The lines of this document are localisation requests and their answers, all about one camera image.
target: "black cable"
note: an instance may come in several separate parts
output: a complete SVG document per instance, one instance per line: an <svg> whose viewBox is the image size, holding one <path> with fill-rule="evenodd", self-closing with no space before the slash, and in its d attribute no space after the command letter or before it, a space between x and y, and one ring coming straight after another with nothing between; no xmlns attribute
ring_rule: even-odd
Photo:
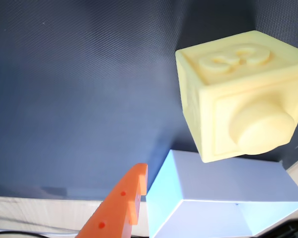
<svg viewBox="0 0 298 238"><path fill-rule="evenodd" d="M19 231L4 231L4 232L0 232L0 235L3 235L3 234L25 235L25 236L30 236L30 237L48 238L48 237L45 237L43 235L39 235L39 234L32 233L32 232L19 232Z"/></svg>

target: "open box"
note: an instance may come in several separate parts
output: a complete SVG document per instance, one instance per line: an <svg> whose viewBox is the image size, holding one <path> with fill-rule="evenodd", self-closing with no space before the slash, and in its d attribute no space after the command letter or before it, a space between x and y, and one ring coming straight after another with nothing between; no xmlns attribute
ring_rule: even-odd
<svg viewBox="0 0 298 238"><path fill-rule="evenodd" d="M171 150L147 196L153 238L254 236L298 209L298 187L277 162L203 163Z"/></svg>

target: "wooden surface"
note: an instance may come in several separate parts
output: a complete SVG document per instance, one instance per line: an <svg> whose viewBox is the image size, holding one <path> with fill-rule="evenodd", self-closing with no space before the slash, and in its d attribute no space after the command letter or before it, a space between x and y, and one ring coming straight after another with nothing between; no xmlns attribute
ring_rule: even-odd
<svg viewBox="0 0 298 238"><path fill-rule="evenodd" d="M298 185L298 162L288 169L288 173ZM60 237L53 236L51 233L73 234L65 237L74 238L99 204L100 201L0 197L0 229L49 233L46 236L50 238ZM276 225L296 218L298 218L298 211ZM145 202L141 203L139 224L133 227L133 234L149 235ZM0 238L12 237L26 236L0 236Z"/></svg>

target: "orange object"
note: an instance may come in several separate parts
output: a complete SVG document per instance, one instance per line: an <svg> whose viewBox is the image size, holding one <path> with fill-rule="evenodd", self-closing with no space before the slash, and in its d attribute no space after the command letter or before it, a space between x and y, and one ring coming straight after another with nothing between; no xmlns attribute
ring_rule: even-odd
<svg viewBox="0 0 298 238"><path fill-rule="evenodd" d="M76 238L130 238L141 195L147 193L148 165L136 164L114 187Z"/></svg>

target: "yellow foam cube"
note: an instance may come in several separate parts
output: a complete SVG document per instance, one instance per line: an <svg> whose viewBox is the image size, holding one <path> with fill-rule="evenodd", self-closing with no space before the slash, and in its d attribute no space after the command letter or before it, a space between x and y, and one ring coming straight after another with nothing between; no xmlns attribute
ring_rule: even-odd
<svg viewBox="0 0 298 238"><path fill-rule="evenodd" d="M183 114L204 162L287 144L298 123L298 49L250 31L176 52Z"/></svg>

